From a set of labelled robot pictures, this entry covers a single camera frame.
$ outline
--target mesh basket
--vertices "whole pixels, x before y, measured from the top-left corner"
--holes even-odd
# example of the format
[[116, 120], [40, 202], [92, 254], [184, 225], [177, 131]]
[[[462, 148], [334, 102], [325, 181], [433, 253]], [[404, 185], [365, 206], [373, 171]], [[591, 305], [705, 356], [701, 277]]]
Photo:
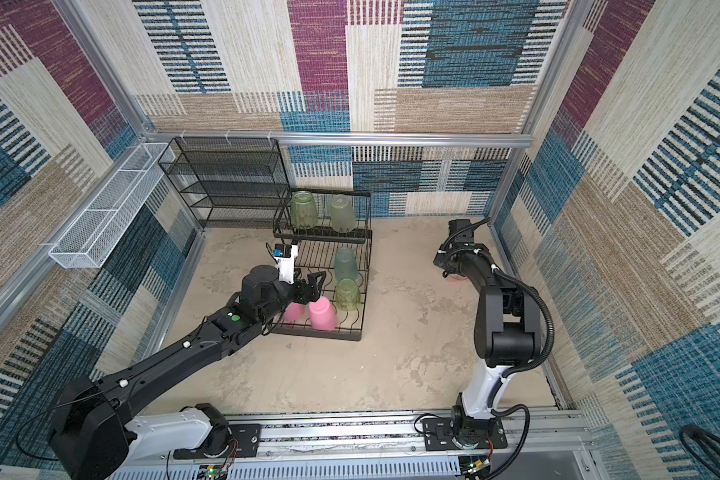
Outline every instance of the mesh basket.
[[101, 268], [163, 177], [155, 159], [173, 157], [167, 146], [139, 146], [50, 249], [50, 257], [63, 268]]

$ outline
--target dish rack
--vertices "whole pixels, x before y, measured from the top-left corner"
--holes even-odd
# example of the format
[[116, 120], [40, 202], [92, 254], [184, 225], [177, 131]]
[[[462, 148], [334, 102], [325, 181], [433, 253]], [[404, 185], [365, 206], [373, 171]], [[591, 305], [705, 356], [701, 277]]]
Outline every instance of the dish rack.
[[[314, 228], [294, 229], [291, 227], [290, 197], [296, 191], [307, 190], [291, 188], [288, 195], [282, 198], [274, 221], [273, 233], [281, 241], [290, 240], [298, 245], [296, 266], [302, 270], [302, 278], [308, 274], [325, 271], [326, 281], [323, 283], [323, 295], [331, 301], [338, 317], [338, 326], [331, 331], [314, 330], [309, 319], [295, 323], [281, 323], [272, 331], [284, 335], [312, 336], [336, 340], [359, 341], [365, 321], [365, 303], [368, 299], [368, 284], [371, 281], [371, 252], [373, 232], [371, 230], [371, 194], [367, 192], [345, 192], [340, 190], [308, 191], [315, 197], [318, 209], [318, 224]], [[343, 194], [352, 199], [358, 226], [351, 232], [340, 234], [330, 226], [330, 199], [332, 195]], [[347, 247], [355, 254], [358, 272], [362, 278], [359, 285], [360, 305], [355, 312], [344, 312], [336, 309], [333, 296], [336, 293], [336, 275], [333, 268], [338, 249]]]
[[[291, 197], [300, 190], [306, 190], [315, 197], [317, 206], [317, 225], [313, 228], [294, 228], [291, 222]], [[340, 234], [331, 227], [331, 197], [346, 195], [352, 200], [357, 217], [357, 226], [351, 232]], [[364, 244], [371, 231], [371, 194], [369, 192], [345, 192], [341, 190], [317, 190], [306, 188], [288, 188], [286, 195], [280, 198], [272, 233], [275, 238], [289, 240], [316, 240], [325, 242], [345, 242]]]

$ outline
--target carpet-textured wall panel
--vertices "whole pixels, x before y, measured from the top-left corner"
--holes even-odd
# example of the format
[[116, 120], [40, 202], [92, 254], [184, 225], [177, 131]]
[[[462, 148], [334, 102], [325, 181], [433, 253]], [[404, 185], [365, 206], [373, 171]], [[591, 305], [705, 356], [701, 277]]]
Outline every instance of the carpet-textured wall panel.
[[[567, 0], [80, 5], [155, 128], [456, 134], [522, 129], [568, 9]], [[377, 216], [483, 214], [507, 159], [447, 153], [427, 163], [403, 151], [283, 153], [296, 186], [370, 190]]]
[[720, 435], [720, 1], [597, 1], [566, 64], [500, 240], [611, 477], [714, 478], [677, 434]]
[[0, 1], [0, 288], [134, 139], [50, 0]]
[[[22, 455], [15, 429], [76, 376], [98, 379], [144, 357], [195, 235], [162, 180], [101, 269], [56, 266], [21, 307], [0, 334], [0, 478], [10, 477], [3, 466], [59, 468]], [[24, 445], [52, 455], [47, 428], [32, 424]]]

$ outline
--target pink cup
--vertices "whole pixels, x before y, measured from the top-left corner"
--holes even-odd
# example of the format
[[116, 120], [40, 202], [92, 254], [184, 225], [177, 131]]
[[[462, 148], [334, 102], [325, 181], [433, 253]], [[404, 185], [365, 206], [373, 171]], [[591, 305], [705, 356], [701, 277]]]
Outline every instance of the pink cup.
[[310, 302], [309, 321], [315, 330], [330, 331], [335, 329], [338, 325], [338, 319], [330, 300], [321, 296], [317, 302]]
[[282, 314], [283, 323], [296, 323], [304, 316], [304, 307], [301, 303], [291, 302], [286, 307], [286, 312]]

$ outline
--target metal bracket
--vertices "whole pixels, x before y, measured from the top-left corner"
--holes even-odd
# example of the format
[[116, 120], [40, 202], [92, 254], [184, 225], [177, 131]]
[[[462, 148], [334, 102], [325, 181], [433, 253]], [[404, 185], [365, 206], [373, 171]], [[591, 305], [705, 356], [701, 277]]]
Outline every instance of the metal bracket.
[[[507, 435], [504, 433], [504, 425], [499, 418], [491, 418], [490, 434], [487, 438], [480, 440], [474, 448], [470, 450], [490, 449], [488, 439], [494, 444], [494, 449], [506, 448], [508, 446]], [[444, 450], [454, 450], [461, 448], [456, 443], [456, 439], [451, 429], [451, 421], [448, 418], [423, 418], [422, 431], [424, 432], [424, 447], [427, 452], [442, 452]]]
[[[259, 452], [259, 439], [261, 438], [262, 426], [259, 423], [247, 423], [247, 424], [231, 424], [230, 432], [232, 437], [230, 439], [230, 445], [234, 443], [233, 440], [237, 440], [237, 454], [236, 458], [255, 458]], [[226, 456], [229, 453], [229, 449], [225, 450], [220, 456]], [[197, 450], [175, 450], [173, 452], [173, 458], [175, 460], [195, 460], [197, 458], [208, 458], [203, 453]]]

